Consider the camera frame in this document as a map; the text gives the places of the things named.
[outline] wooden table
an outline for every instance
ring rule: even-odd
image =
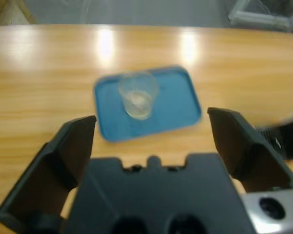
[[[203,108],[201,123],[116,144],[103,140],[96,127],[92,157],[119,156],[129,166],[145,164],[156,154],[163,164],[183,164],[190,152],[215,151],[209,106],[237,110],[255,125],[293,114],[292,34],[147,26],[0,27],[0,203],[65,121],[95,112],[92,86],[99,77],[171,64],[189,71]],[[10,232],[0,225],[0,233]]]

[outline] gray floor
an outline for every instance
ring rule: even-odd
[[[234,0],[25,0],[38,23],[229,27]]]

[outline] plastic tray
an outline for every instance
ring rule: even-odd
[[[124,109],[118,82],[123,74],[101,78],[94,86],[101,135],[109,141],[124,141],[195,124],[201,108],[188,72],[169,67],[151,72],[159,83],[159,94],[148,119],[136,120]]]

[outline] mounting hole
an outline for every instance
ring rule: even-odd
[[[203,224],[193,215],[180,214],[176,216],[169,227],[169,234],[206,234]]]
[[[180,168],[179,167],[167,167],[167,170],[169,172],[178,172],[178,171],[180,171]]]
[[[114,226],[112,234],[147,234],[147,228],[139,218],[122,218]]]
[[[259,200],[260,208],[273,219],[283,219],[285,210],[283,206],[274,198],[266,197]]]
[[[125,168],[124,171],[125,172],[130,172],[130,173],[134,173],[134,172],[140,172],[142,171],[143,167],[139,164],[133,165],[129,168]]]

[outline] clear glass cup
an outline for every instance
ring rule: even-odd
[[[129,73],[118,86],[126,112],[135,119],[146,119],[159,92],[156,78],[149,72]]]

